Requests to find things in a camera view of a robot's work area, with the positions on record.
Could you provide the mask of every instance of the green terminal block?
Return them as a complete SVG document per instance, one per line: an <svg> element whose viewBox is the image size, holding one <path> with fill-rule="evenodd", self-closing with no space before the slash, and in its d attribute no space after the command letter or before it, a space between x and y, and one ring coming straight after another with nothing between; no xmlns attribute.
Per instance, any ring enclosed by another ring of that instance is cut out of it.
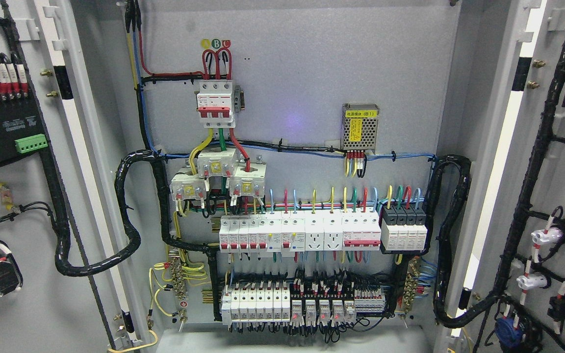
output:
<svg viewBox="0 0 565 353"><path fill-rule="evenodd" d="M14 140L14 145L19 153L28 153L47 147L47 138L44 134L29 136L27 138Z"/></svg>

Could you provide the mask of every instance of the brass screw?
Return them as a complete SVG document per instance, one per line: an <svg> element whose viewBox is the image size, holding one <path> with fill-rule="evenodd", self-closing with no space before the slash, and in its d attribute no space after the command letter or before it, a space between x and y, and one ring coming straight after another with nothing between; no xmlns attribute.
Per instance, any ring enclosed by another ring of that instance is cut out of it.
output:
<svg viewBox="0 0 565 353"><path fill-rule="evenodd" d="M529 88L529 89L540 88L540 83L537 83L535 81L529 81L529 82L527 82L527 88Z"/></svg>
<svg viewBox="0 0 565 353"><path fill-rule="evenodd" d="M536 69L540 69L540 67L545 67L546 66L546 62L544 60L533 60L533 67L535 67Z"/></svg>

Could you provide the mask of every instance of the blue component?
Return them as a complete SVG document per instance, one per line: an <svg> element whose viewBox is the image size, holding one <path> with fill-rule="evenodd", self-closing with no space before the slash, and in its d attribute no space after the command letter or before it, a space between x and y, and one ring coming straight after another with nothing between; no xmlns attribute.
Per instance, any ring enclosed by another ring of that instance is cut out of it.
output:
<svg viewBox="0 0 565 353"><path fill-rule="evenodd" d="M500 318L496 320L496 337L505 347L514 348L522 343L522 330L514 328L514 320L511 318Z"/></svg>

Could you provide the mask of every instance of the yellow label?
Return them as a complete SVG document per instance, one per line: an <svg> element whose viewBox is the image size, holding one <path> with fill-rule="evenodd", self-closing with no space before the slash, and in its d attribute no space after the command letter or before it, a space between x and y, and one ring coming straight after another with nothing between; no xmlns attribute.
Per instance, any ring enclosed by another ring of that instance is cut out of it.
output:
<svg viewBox="0 0 565 353"><path fill-rule="evenodd" d="M376 110L346 110L346 118L376 118Z"/></svg>
<svg viewBox="0 0 565 353"><path fill-rule="evenodd" d="M219 162L211 162L211 164L210 164L210 170L211 170L211 172L213 172L214 174L221 173L221 172L222 172L222 163L219 163Z"/></svg>
<svg viewBox="0 0 565 353"><path fill-rule="evenodd" d="M363 132L363 119L350 119L350 135L348 141L359 142Z"/></svg>
<svg viewBox="0 0 565 353"><path fill-rule="evenodd" d="M184 191L184 196L195 196L193 185L185 185L182 190Z"/></svg>
<svg viewBox="0 0 565 353"><path fill-rule="evenodd" d="M252 183L243 183L243 192L244 193L251 193L252 192Z"/></svg>

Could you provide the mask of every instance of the white connector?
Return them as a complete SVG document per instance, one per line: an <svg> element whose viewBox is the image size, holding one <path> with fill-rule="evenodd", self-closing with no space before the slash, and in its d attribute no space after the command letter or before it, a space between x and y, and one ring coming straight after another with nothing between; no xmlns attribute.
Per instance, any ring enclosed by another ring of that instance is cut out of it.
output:
<svg viewBox="0 0 565 353"><path fill-rule="evenodd" d="M529 277L522 275L522 276L516 278L516 281L518 282L518 287L520 287L521 290L531 290L533 288L543 288L543 287L546 287L549 284L546 277L544 277L543 275L540 275L538 273L531 274L531 275L529 275Z"/></svg>
<svg viewBox="0 0 565 353"><path fill-rule="evenodd" d="M561 237L563 237L563 232L555 227L551 227L548 232L540 229L531 233L531 240L537 245L556 243Z"/></svg>

